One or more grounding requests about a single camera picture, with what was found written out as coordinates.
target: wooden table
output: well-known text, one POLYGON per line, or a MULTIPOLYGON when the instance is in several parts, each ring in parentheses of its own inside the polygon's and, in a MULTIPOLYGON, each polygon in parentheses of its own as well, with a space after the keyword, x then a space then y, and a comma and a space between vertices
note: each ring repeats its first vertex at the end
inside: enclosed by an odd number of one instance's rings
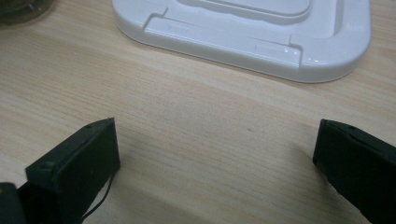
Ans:
POLYGON ((0 31, 0 180, 115 117, 122 167, 85 223, 367 223, 311 161, 319 121, 396 146, 396 2, 360 66, 302 84, 134 42, 110 0, 0 31))

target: white plastic stand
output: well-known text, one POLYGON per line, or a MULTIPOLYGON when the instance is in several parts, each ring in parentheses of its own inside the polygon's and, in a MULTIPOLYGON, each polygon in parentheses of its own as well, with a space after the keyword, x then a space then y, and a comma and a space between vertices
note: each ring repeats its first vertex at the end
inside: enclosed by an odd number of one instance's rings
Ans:
POLYGON ((370 0, 113 0, 132 39, 299 82, 345 76, 370 44, 370 0))

